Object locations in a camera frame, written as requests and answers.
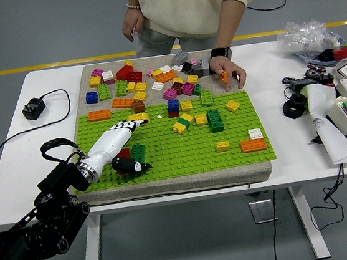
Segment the person's right hand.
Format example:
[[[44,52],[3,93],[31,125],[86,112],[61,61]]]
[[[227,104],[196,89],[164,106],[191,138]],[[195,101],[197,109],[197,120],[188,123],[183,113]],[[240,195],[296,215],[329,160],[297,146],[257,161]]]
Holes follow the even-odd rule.
[[[130,42],[133,42],[134,37],[141,32],[144,20],[145,17],[140,10],[130,8],[126,10],[122,33]]]

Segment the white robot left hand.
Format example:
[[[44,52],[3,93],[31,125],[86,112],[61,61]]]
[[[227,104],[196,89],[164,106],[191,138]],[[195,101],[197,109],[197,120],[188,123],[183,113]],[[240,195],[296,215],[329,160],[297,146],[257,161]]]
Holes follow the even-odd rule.
[[[149,120],[146,119],[124,120],[105,131],[97,142],[93,144],[93,147],[87,153],[87,157],[80,162],[80,170],[82,173],[87,172],[88,181],[91,183],[97,181],[102,174],[104,166],[109,164],[115,170],[124,171],[125,173],[150,169],[150,164],[117,157],[124,145],[130,140],[135,129],[148,122]]]

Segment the person's left hand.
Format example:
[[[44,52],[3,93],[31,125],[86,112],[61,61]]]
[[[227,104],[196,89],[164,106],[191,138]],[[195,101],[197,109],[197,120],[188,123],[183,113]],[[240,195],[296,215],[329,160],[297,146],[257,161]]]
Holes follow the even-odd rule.
[[[235,80],[238,82],[238,88],[243,89],[247,79],[246,70],[244,70],[239,65],[233,63],[227,57],[213,57],[210,60],[209,64],[212,71],[217,74],[222,74],[223,72],[227,72],[227,80],[225,89],[227,92],[231,91],[232,81]]]

